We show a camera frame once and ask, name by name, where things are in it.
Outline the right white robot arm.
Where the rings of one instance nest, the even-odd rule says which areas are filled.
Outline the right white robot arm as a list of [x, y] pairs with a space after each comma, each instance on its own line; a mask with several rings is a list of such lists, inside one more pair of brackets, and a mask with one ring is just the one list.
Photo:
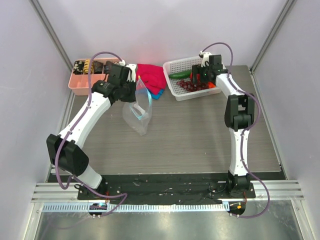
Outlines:
[[231, 161], [226, 181], [226, 193], [238, 197], [250, 188], [248, 168], [249, 127], [255, 120], [255, 101], [245, 94], [222, 63], [221, 55], [199, 54], [201, 63], [191, 67], [194, 83], [212, 83], [225, 95], [224, 123], [231, 139]]

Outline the clear zip top bag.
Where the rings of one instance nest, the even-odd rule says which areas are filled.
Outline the clear zip top bag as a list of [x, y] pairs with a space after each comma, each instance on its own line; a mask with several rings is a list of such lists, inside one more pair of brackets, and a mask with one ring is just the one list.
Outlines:
[[153, 99], [140, 76], [136, 81], [135, 99], [135, 102], [124, 104], [122, 117], [129, 127], [143, 136], [147, 133], [152, 118]]

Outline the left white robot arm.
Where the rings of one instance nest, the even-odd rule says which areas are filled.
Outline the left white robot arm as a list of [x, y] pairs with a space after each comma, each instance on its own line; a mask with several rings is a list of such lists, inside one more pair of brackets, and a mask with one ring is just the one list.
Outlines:
[[112, 64], [106, 80], [93, 84], [86, 102], [73, 120], [57, 135], [46, 140], [51, 163], [89, 187], [89, 194], [100, 200], [107, 192], [103, 177], [89, 164], [84, 143], [100, 117], [115, 103], [136, 100], [136, 64]]

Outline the purple grape bunch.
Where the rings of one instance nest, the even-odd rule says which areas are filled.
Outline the purple grape bunch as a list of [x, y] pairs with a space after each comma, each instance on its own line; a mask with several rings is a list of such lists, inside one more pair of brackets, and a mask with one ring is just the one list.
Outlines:
[[208, 89], [207, 83], [199, 82], [198, 84], [194, 84], [192, 81], [186, 80], [179, 80], [176, 85], [186, 90], [188, 93]]

